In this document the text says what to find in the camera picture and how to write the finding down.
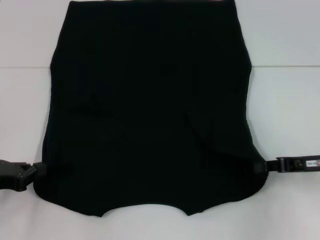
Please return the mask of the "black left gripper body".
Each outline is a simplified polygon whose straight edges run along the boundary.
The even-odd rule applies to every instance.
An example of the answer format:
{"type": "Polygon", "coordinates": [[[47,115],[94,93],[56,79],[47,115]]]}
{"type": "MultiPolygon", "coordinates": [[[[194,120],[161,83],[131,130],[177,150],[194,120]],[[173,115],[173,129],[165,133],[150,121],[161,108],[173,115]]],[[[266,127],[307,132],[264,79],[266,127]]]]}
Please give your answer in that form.
{"type": "Polygon", "coordinates": [[[0,161],[0,189],[23,192],[34,181],[35,168],[26,162],[0,161]]]}

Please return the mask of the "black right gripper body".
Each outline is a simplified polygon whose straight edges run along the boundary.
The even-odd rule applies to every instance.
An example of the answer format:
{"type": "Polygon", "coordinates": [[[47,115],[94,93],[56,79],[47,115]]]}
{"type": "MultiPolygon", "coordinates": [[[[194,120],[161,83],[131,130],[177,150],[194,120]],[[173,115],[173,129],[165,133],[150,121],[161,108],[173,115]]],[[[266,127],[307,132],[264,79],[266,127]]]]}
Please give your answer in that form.
{"type": "Polygon", "coordinates": [[[320,171],[320,156],[297,156],[285,157],[286,172],[319,172],[320,171]]]}

